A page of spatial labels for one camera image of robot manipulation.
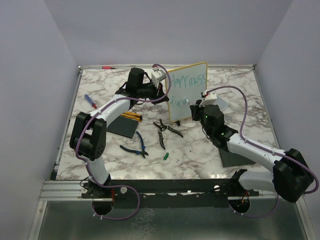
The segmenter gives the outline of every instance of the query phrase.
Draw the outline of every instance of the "marble surface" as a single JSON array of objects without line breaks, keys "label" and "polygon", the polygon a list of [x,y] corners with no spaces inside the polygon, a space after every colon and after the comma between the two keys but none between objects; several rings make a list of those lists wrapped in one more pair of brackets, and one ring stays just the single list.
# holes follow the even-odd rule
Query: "marble surface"
[{"label": "marble surface", "polygon": [[[60,158],[57,180],[79,180],[88,176],[84,163],[75,157],[75,152],[69,147],[76,115],[79,112],[89,113],[93,110],[85,100],[84,94],[90,95],[98,107],[102,106],[127,81],[129,71],[130,69],[85,69],[83,71]],[[239,87],[248,99],[248,116],[243,130],[244,135],[275,147],[275,138],[254,72],[251,69],[209,68],[208,88],[224,85]],[[221,89],[217,94],[229,103],[223,111],[226,123],[231,128],[239,130],[244,116],[242,96],[234,89]],[[125,152],[119,147],[124,145],[139,150],[141,145],[137,135],[129,139],[107,133],[103,158],[105,167],[113,179],[210,179],[230,177],[235,170],[241,168],[266,171],[257,164],[223,168],[219,151],[203,134],[201,124],[192,122],[191,119],[183,120],[179,127],[170,123],[168,105],[165,102],[157,105],[151,103],[136,105],[132,111],[143,116],[143,122],[139,123],[137,130],[142,135],[145,150],[149,156],[143,158],[141,155]],[[153,125],[153,122],[159,119],[162,119],[164,124],[180,130],[184,135],[184,138],[181,138],[168,130],[164,131],[166,150],[161,148],[158,128]],[[169,157],[163,160],[166,152],[169,153]]]}]

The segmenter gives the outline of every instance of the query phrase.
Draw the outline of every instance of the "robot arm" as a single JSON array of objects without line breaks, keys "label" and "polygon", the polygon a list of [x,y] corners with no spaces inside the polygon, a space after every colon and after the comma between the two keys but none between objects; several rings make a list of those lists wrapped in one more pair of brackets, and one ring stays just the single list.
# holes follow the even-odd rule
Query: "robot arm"
[{"label": "robot arm", "polygon": [[91,175],[101,185],[107,185],[110,182],[110,174],[105,168],[102,154],[106,148],[107,127],[120,114],[130,110],[138,101],[136,99],[150,99],[152,103],[158,104],[169,100],[163,92],[163,85],[160,83],[166,78],[163,70],[155,69],[151,74],[152,80],[149,83],[143,83],[145,71],[140,68],[132,68],[128,81],[115,93],[113,98],[100,108],[87,114],[80,112],[75,119],[70,147],[76,151],[78,141],[89,120],[97,115],[90,123],[89,131],[83,135],[79,144],[78,154],[84,158],[85,164]]},{"label": "robot arm", "polygon": [[[284,151],[275,149],[247,137],[225,125],[224,114],[213,102],[215,93],[203,93],[205,98],[190,105],[192,119],[199,121],[213,145],[226,152],[239,154],[265,167],[269,172],[242,170],[236,173],[240,185],[245,190],[266,190],[277,192],[283,199],[295,203],[314,181],[305,170],[308,168],[301,153],[295,149]],[[294,159],[303,165],[291,162]]]}]

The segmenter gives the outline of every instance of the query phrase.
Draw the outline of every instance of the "whiteboard frame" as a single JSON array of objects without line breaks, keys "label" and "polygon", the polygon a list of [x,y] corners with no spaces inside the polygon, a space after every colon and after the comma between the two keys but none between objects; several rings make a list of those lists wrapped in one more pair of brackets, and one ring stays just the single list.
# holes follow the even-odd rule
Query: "whiteboard frame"
[{"label": "whiteboard frame", "polygon": [[[178,71],[178,70],[181,70],[181,69],[190,68],[190,67],[197,66],[197,65],[200,65],[200,64],[205,64],[206,65],[205,89],[207,89],[207,87],[208,87],[208,63],[206,61],[202,61],[202,62],[198,62],[198,63],[192,64],[192,65],[188,65],[188,66],[183,66],[183,67],[179,67],[179,68],[176,68],[176,69],[172,69],[172,70],[169,70],[168,73],[172,73],[172,72],[175,72],[175,71]],[[165,90],[166,91],[168,91],[168,84],[167,83],[168,83],[168,78],[165,79]],[[171,121],[170,106],[169,106],[170,104],[169,104],[169,102],[167,102],[167,105],[168,105],[170,123],[176,123],[178,121],[182,121],[182,120],[191,118],[191,116],[189,116],[189,117],[185,117],[185,118],[179,119],[177,121]]]}]

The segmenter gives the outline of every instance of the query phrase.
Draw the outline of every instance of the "cable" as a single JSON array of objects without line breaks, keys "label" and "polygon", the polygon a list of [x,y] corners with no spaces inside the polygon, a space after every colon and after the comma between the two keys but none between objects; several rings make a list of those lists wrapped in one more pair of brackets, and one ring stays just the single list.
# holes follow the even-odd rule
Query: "cable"
[{"label": "cable", "polygon": [[[219,87],[216,87],[216,88],[213,88],[211,90],[209,90],[207,92],[208,93],[211,93],[213,91],[216,91],[216,90],[219,90],[219,89],[224,89],[224,88],[232,88],[232,89],[236,89],[238,90],[241,95],[243,96],[243,99],[244,99],[244,116],[243,116],[243,120],[242,120],[242,123],[241,123],[241,126],[240,126],[240,130],[239,130],[239,135],[240,137],[242,138],[242,140],[246,141],[248,144],[258,148],[258,149],[261,149],[267,153],[270,153],[270,154],[273,154],[273,152],[263,146],[260,146],[248,139],[245,138],[245,136],[243,135],[243,129],[244,129],[244,125],[245,125],[245,121],[246,121],[246,118],[247,118],[247,114],[248,114],[248,101],[247,101],[247,98],[244,94],[244,92],[236,87],[236,86],[230,86],[230,85],[226,85],[226,86],[219,86]],[[317,176],[314,174],[314,172],[312,172],[308,167],[306,167],[305,165],[303,165],[301,162],[298,162],[297,160],[293,159],[292,157],[289,157],[287,155],[284,155],[284,154],[281,154],[281,153],[278,153],[278,152],[275,152],[274,153],[275,155],[279,156],[279,157],[282,157],[282,158],[285,158],[285,159],[288,159],[292,162],[294,162],[295,164],[297,164],[299,167],[301,167],[302,169],[306,170],[310,175],[312,175],[312,177],[314,178],[314,181],[315,181],[315,187],[314,189],[310,190],[310,191],[306,191],[305,194],[312,194],[314,192],[316,192],[318,189],[319,189],[319,179],[317,178]]]},{"label": "cable", "polygon": [[112,188],[112,202],[115,202],[115,190]]},{"label": "cable", "polygon": [[202,126],[202,132],[203,132],[203,134],[206,136],[206,138],[210,140],[209,136],[205,133],[205,130],[204,130],[204,127],[203,127],[203,126]]},{"label": "cable", "polygon": [[241,199],[241,202],[242,202],[242,203],[244,203],[246,196],[248,196],[247,199],[249,200],[249,192],[248,192],[248,191],[245,191],[245,195],[244,195],[244,196],[242,197],[242,199]]},{"label": "cable", "polygon": [[[157,64],[157,63],[156,63],[156,64],[154,64],[152,67],[153,67],[153,68],[154,68],[154,67],[160,67],[160,68],[162,68],[162,69],[164,70],[165,74],[167,75],[168,83],[169,83],[169,84],[168,84],[168,90],[166,91],[166,93],[165,93],[162,97],[160,97],[160,98],[158,98],[158,99],[154,99],[154,100],[142,100],[142,99],[133,98],[133,97],[120,97],[120,98],[117,99],[117,101],[121,101],[121,100],[134,100],[134,101],[140,101],[140,102],[144,102],[144,103],[154,103],[154,102],[157,102],[157,101],[162,100],[163,98],[165,98],[165,97],[168,95],[168,93],[169,93],[169,91],[170,91],[170,88],[171,88],[171,78],[170,78],[170,75],[169,75],[168,71],[167,71],[162,65],[160,65],[160,64]],[[104,107],[100,110],[100,112],[103,112],[104,110],[106,110],[109,106],[111,106],[111,105],[114,104],[115,102],[116,102],[115,100],[109,102],[106,106],[104,106]],[[96,212],[94,212],[95,215],[97,215],[97,216],[99,216],[99,217],[101,217],[101,218],[103,218],[103,219],[109,219],[109,220],[125,220],[125,219],[129,219],[129,218],[131,218],[132,216],[134,216],[134,215],[138,212],[139,207],[140,207],[140,197],[139,197],[139,193],[137,192],[137,190],[134,189],[134,188],[131,187],[131,186],[128,186],[128,185],[111,185],[111,186],[102,185],[102,184],[101,184],[100,182],[98,182],[98,181],[95,179],[95,177],[92,175],[92,172],[90,171],[89,166],[88,166],[88,164],[87,164],[88,160],[87,160],[86,158],[84,158],[84,157],[79,156],[79,147],[80,147],[80,143],[81,143],[81,141],[82,141],[82,138],[84,137],[84,135],[85,135],[87,129],[89,128],[89,125],[91,124],[91,122],[100,114],[100,112],[97,112],[96,114],[94,114],[94,115],[90,118],[90,120],[87,122],[87,124],[84,126],[84,128],[83,128],[83,130],[82,130],[82,132],[81,132],[81,135],[80,135],[80,137],[79,137],[79,140],[78,140],[78,142],[77,142],[76,148],[75,148],[75,157],[76,157],[77,159],[80,159],[80,160],[84,161],[84,163],[85,163],[85,168],[86,168],[87,172],[89,173],[89,178],[90,178],[93,182],[95,182],[98,186],[100,186],[100,187],[102,187],[102,188],[106,188],[106,189],[125,187],[125,188],[128,188],[128,189],[133,190],[134,193],[135,193],[136,196],[137,196],[138,203],[137,203],[136,209],[134,210],[133,213],[131,213],[131,214],[128,215],[128,216],[125,216],[125,217],[108,217],[108,216],[104,216],[104,215],[103,215],[103,216],[98,215]]]},{"label": "cable", "polygon": [[[209,91],[207,91],[207,94],[211,93],[213,91],[216,91],[216,90],[219,90],[219,89],[225,89],[225,88],[231,88],[231,89],[238,90],[241,93],[241,95],[243,96],[243,99],[244,99],[244,116],[243,116],[243,120],[242,120],[242,123],[241,123],[241,126],[240,126],[240,130],[239,130],[239,135],[242,138],[242,140],[246,141],[247,143],[249,143],[250,145],[252,145],[252,146],[254,146],[254,147],[258,148],[258,149],[261,149],[261,150],[263,150],[263,151],[265,151],[267,153],[273,154],[273,152],[271,150],[269,150],[269,149],[267,149],[267,148],[265,148],[263,146],[255,144],[254,142],[246,139],[244,137],[244,135],[243,135],[243,129],[244,129],[245,121],[246,121],[247,114],[248,114],[248,101],[247,101],[245,93],[240,88],[238,88],[236,86],[231,86],[231,85],[219,86],[219,87],[215,87],[213,89],[210,89]],[[292,157],[289,157],[287,155],[284,155],[284,154],[281,154],[281,153],[277,153],[277,152],[275,152],[274,154],[279,156],[279,157],[286,158],[286,159],[294,162],[299,167],[301,167],[304,170],[306,170],[310,175],[312,175],[312,177],[314,178],[314,181],[315,181],[315,187],[314,187],[314,189],[312,189],[310,191],[304,192],[305,194],[312,194],[312,193],[314,193],[314,192],[316,192],[318,190],[318,188],[319,188],[319,180],[318,180],[317,176],[309,168],[307,168],[305,165],[303,165],[302,163],[298,162],[297,160],[293,159]],[[271,215],[277,209],[278,205],[279,205],[279,195],[277,194],[276,204],[275,204],[274,208],[270,212],[268,212],[266,214],[263,214],[263,215],[259,215],[259,216],[245,215],[243,213],[239,213],[236,210],[234,210],[231,207],[230,204],[229,204],[229,207],[233,210],[233,212],[235,214],[238,214],[238,215],[241,215],[241,216],[247,217],[247,218],[258,219],[258,218],[264,218],[264,217],[267,217],[267,216]]]},{"label": "cable", "polygon": [[136,103],[135,105],[142,105],[142,104],[144,104],[144,102],[142,102],[142,103]]},{"label": "cable", "polygon": [[88,178],[89,178],[89,177],[87,176],[86,178],[82,179],[82,180],[79,182],[79,185],[80,185],[82,188],[86,189],[86,190],[88,190],[88,188],[86,188],[85,185],[81,185],[81,183],[82,183],[83,181],[87,180]]},{"label": "cable", "polygon": [[144,75],[149,79],[149,81],[150,81],[149,83],[151,83],[152,82],[151,78],[149,77],[149,75],[148,75],[148,73],[146,71],[144,72]]}]

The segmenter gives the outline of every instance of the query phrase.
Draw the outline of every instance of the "small whiteboard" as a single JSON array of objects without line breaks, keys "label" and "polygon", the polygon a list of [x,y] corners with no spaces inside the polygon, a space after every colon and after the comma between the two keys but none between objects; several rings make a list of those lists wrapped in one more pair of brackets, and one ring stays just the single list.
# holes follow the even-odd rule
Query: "small whiteboard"
[{"label": "small whiteboard", "polygon": [[[204,62],[169,71],[171,88],[168,93],[169,119],[172,123],[191,117],[190,104],[201,99],[201,93],[207,89],[208,64]],[[168,78],[165,79],[168,91]]]}]

